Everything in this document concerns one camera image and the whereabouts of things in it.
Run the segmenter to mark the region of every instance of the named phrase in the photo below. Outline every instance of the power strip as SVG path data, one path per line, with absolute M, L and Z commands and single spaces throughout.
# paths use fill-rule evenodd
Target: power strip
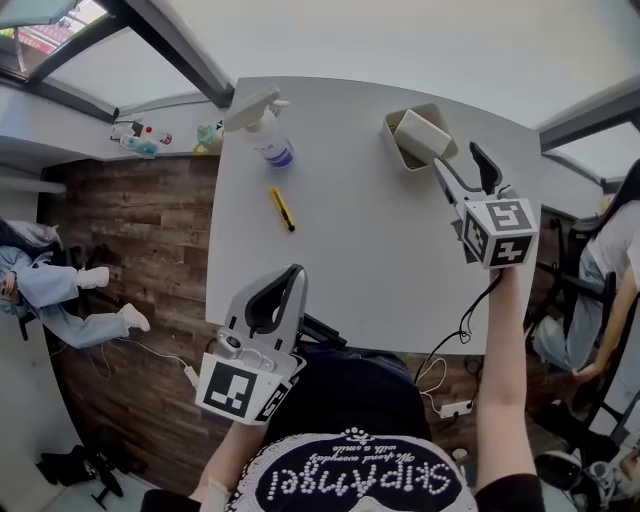
M 453 418 L 456 414 L 458 416 L 462 416 L 464 414 L 469 414 L 473 410 L 473 403 L 471 400 L 465 400 L 464 402 L 456 402 L 453 404 L 445 404 L 440 407 L 440 417 L 442 419 L 445 418 Z

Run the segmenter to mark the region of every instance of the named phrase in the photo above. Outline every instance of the white shoe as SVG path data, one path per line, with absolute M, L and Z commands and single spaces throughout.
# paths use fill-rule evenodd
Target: white shoe
M 149 332 L 151 330 L 149 320 L 147 320 L 146 317 L 131 304 L 126 304 L 120 311 L 118 311 L 118 314 L 124 317 L 124 321 L 127 323 L 127 327 L 129 328 L 133 327 L 144 332 Z
M 104 288 L 109 284 L 109 269 L 97 267 L 91 270 L 78 270 L 78 287 L 85 290 Z

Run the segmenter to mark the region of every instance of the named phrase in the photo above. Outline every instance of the spray bottle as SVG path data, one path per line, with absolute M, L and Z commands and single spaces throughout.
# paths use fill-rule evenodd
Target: spray bottle
M 234 132 L 243 129 L 246 141 L 277 169 L 288 167 L 293 161 L 293 148 L 269 110 L 270 105 L 285 107 L 280 101 L 280 90 L 275 85 L 248 96 L 233 105 L 224 116 L 224 129 Z

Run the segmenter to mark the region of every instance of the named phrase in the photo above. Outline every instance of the chair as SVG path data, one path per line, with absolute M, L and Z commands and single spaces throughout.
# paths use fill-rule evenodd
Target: chair
M 106 244 L 97 245 L 93 248 L 91 256 L 86 261 L 86 263 L 81 263 L 78 260 L 79 255 L 82 253 L 82 248 L 79 246 L 74 246 L 69 249 L 69 259 L 71 260 L 71 266 L 76 270 L 91 270 L 95 267 L 96 261 L 104 261 L 104 259 L 109 254 L 109 248 Z M 54 252 L 53 257 L 51 259 L 52 265 L 57 266 L 66 266 L 67 265 L 67 255 L 62 251 Z M 91 314 L 91 304 L 89 303 L 89 297 L 94 297 L 102 302 L 106 302 L 107 304 L 111 304 L 115 307 L 122 307 L 124 305 L 124 301 L 122 297 L 118 297 L 116 299 L 112 299 L 108 295 L 102 293 L 99 290 L 79 290 L 79 297 L 77 299 L 73 299 L 63 303 L 63 307 L 71 314 L 78 314 L 78 305 L 82 305 L 82 309 L 84 310 L 85 315 L 89 316 Z M 22 339 L 27 341 L 29 339 L 29 335 L 27 333 L 27 324 L 32 320 L 35 320 L 36 316 L 33 313 L 27 313 L 25 316 L 18 318 L 18 324 L 20 326 L 20 333 L 22 334 Z
M 613 299 L 615 298 L 616 275 L 615 272 L 608 273 L 605 276 L 604 285 L 594 285 L 593 283 L 582 281 L 578 277 L 580 256 L 589 240 L 602 230 L 611 217 L 613 217 L 623 205 L 633 200 L 640 200 L 640 160 L 633 164 L 615 197 L 609 204 L 607 211 L 604 212 L 603 215 L 579 220 L 571 227 L 566 248 L 560 220 L 554 219 L 552 221 L 551 227 L 557 231 L 558 235 L 558 262 L 551 265 L 538 262 L 536 263 L 536 267 L 551 274 L 554 278 L 554 283 L 531 316 L 529 325 L 533 327 L 527 335 L 527 345 L 533 340 L 533 335 L 538 324 L 545 317 L 547 309 L 555 302 L 560 292 L 562 292 L 564 296 L 563 329 L 565 335 L 568 334 L 569 328 L 571 327 L 578 294 L 586 295 L 602 303 L 600 334 L 604 332 L 609 314 L 611 313 Z

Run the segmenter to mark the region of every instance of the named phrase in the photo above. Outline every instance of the black t-shirt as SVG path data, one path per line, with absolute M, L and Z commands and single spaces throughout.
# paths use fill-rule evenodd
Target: black t-shirt
M 152 491 L 142 510 L 195 512 L 199 504 Z M 540 512 L 544 506 L 533 475 L 501 479 L 474 498 L 453 461 L 430 442 L 410 383 L 366 360 L 311 359 L 225 510 Z

